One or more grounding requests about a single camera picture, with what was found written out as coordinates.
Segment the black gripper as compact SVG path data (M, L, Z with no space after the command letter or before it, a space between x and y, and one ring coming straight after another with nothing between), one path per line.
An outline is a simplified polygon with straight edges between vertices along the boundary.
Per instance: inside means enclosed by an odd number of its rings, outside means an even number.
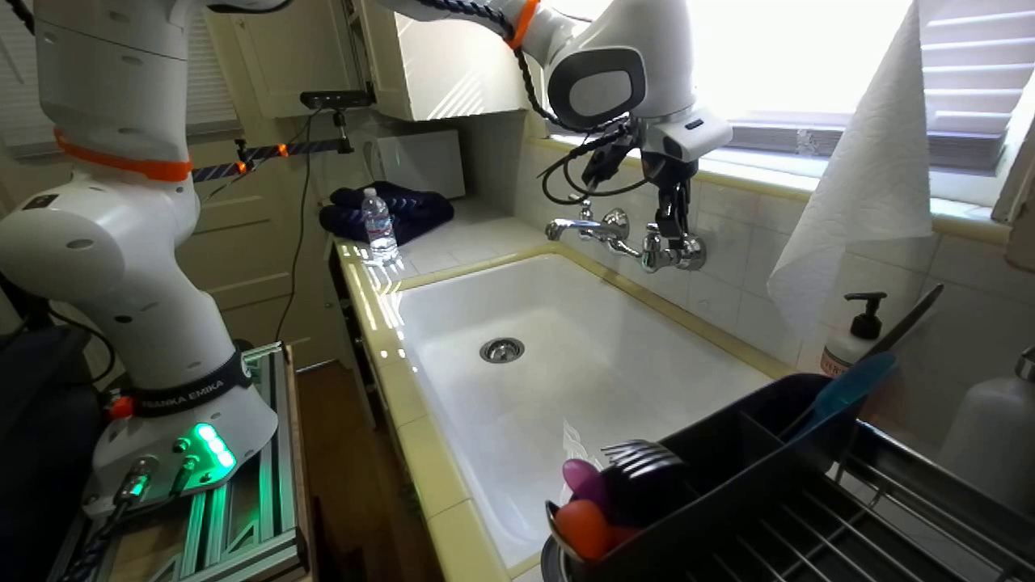
M675 223L679 223L679 240L690 240L690 203L693 203L693 191L690 180L695 177L695 163L682 162L682 158L669 158L661 153L646 153L644 155L644 177L657 187L657 209L652 209L652 223L657 223L657 236L662 241L669 241L674 236L674 201L675 196Z

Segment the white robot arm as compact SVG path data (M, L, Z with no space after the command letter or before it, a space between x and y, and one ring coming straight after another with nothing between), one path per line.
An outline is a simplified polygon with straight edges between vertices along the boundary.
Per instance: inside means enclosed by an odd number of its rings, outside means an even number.
M7 0L36 48L38 108L71 177L0 219L0 268L99 326L132 409L91 452L85 507L165 505L241 471L277 430L218 309L177 265L218 180L189 147L192 20L293 0ZM539 114L594 155L641 153L661 194L657 241L693 260L685 180L732 127L693 90L690 0L610 0L577 25L539 0L378 0L467 20L548 70Z

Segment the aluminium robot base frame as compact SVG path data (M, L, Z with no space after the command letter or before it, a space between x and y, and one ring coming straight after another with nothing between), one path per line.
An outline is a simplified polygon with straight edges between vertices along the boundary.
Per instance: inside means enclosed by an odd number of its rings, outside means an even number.
M108 517L78 517L46 582L303 582L303 499L293 362L281 342L243 355L274 407L274 436L233 477L149 505L160 471L139 471Z

